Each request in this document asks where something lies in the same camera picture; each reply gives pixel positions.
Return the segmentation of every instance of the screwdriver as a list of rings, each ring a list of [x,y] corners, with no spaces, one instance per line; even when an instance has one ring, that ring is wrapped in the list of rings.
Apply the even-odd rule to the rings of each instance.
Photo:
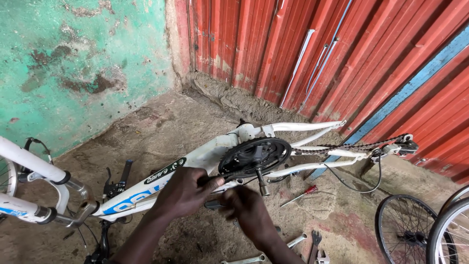
[[[293,199],[293,200],[291,200],[291,201],[289,201],[289,202],[287,202],[287,203],[284,203],[283,205],[280,206],[280,208],[284,207],[285,205],[287,205],[287,204],[293,202],[294,200],[296,200],[296,199],[298,199],[298,198],[300,198],[300,197],[303,197],[305,194],[310,194],[310,193],[313,193],[313,192],[315,192],[315,191],[317,191],[317,190],[318,190],[318,188],[316,187],[316,185],[313,185],[313,186],[309,187],[306,191],[304,191],[304,193],[303,193],[302,195],[296,197],[295,199]]]

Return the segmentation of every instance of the dirt floor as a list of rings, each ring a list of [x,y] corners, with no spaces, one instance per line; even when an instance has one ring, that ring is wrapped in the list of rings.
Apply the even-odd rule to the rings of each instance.
[[[220,106],[195,90],[168,92],[117,122],[101,136],[57,158],[56,165],[92,186],[96,199],[101,200],[106,167],[111,169],[113,180],[117,181],[125,160],[134,160],[129,177],[129,186],[132,186],[151,170],[162,168],[213,137],[234,129],[240,117],[257,124],[271,123],[274,119],[277,122],[304,122],[301,117],[280,112],[263,101],[254,100],[252,103],[252,109],[261,106],[262,111],[232,111],[236,108],[233,107],[235,103],[229,100],[229,96],[224,95],[224,98],[225,103]],[[231,110],[225,107],[227,101],[232,104],[229,106]],[[301,137],[300,134],[290,133],[278,136],[287,141]],[[330,132],[317,143],[334,144],[339,140],[337,134]],[[295,157],[290,158],[288,164],[313,162],[314,159]],[[281,228],[279,235],[282,239],[289,242],[302,232],[307,233],[308,238],[294,248],[295,252],[307,259],[311,231],[319,230],[323,237],[320,248],[328,252],[332,264],[384,264],[374,233],[374,215],[377,204],[385,194],[381,191],[372,195],[351,191],[329,172],[312,183],[303,181],[305,173],[269,185],[272,195],[265,198],[265,203],[275,225]],[[344,179],[355,186],[364,185],[354,177],[344,175]],[[319,191],[280,208],[281,204],[301,194],[310,184],[316,184]],[[258,190],[257,182],[249,186]],[[54,205],[55,193],[51,186],[40,180],[20,185],[18,189],[20,198],[46,206]],[[122,245],[142,215],[135,214],[130,223],[114,224],[110,228],[112,253]],[[96,235],[100,234],[98,219],[89,218],[86,222]],[[91,233],[84,227],[80,230],[88,243],[88,251],[92,251],[94,241]],[[78,232],[63,240],[70,231],[54,224],[32,225],[9,217],[0,225],[1,262],[83,263],[87,250]],[[154,263],[214,264],[260,254],[233,222],[227,222],[216,211],[202,208],[193,216],[171,223],[155,251]]]

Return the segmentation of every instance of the corrugated metal sheet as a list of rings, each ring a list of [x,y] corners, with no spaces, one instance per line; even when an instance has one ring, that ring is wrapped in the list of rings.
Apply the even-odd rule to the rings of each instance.
[[[469,0],[352,0],[349,7],[349,0],[188,1],[194,69],[278,105],[285,98],[284,108],[302,109],[312,122],[346,119],[341,133],[347,136],[469,20]],[[314,32],[305,41],[308,30]],[[336,30],[338,41],[331,45]],[[413,163],[469,181],[467,53],[363,140],[413,133],[421,146]]]

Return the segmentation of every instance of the human arm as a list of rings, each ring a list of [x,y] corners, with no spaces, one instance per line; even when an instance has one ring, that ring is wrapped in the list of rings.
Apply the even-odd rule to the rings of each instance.
[[[198,186],[197,180],[201,177],[207,177],[206,170],[177,168],[160,191],[155,204],[110,260],[118,264],[150,263],[158,241],[169,223],[197,212],[206,197],[224,183],[223,178],[214,178],[204,186]]]
[[[264,252],[273,264],[304,264],[277,234],[262,197],[244,186],[227,190],[222,196],[227,219],[238,219],[244,234]]]

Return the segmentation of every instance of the white bicycle frame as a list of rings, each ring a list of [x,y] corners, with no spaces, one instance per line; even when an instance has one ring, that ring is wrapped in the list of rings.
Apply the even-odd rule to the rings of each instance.
[[[343,126],[345,122],[346,121],[336,121],[316,124],[276,123],[262,127],[243,124],[226,135],[218,136],[205,143],[194,151],[188,153],[186,156],[181,157],[167,167],[152,174],[145,180],[135,184],[100,206],[98,206],[98,203],[95,201],[94,196],[91,193],[91,189],[73,177],[70,177],[70,173],[49,164],[27,150],[17,146],[15,143],[0,136],[0,156],[10,159],[13,162],[34,171],[28,176],[28,181],[44,178],[59,192],[59,200],[55,208],[44,208],[43,206],[32,202],[11,197],[6,194],[0,194],[0,212],[16,216],[29,222],[46,224],[53,221],[67,227],[80,226],[88,216],[100,217],[108,221],[114,221],[119,217],[147,210],[152,207],[157,198],[146,198],[162,189],[173,175],[174,170],[179,166],[203,168],[207,170],[208,174],[210,174],[229,149],[256,137],[275,137],[276,131],[310,131],[322,129],[320,132],[298,142],[291,143],[290,145],[301,150],[327,149],[327,147],[303,147],[303,145],[321,137],[331,129]],[[330,163],[300,164],[284,170],[270,172],[266,176],[275,178],[297,171],[326,168],[326,165],[328,167],[352,165],[371,155],[370,153],[356,153],[346,150],[332,150],[327,154],[351,157],[353,159]],[[243,184],[242,179],[233,180],[219,187],[213,193],[221,193],[229,188],[233,188],[241,184]],[[82,197],[81,205],[74,217],[63,215],[69,197],[67,187],[78,191]]]

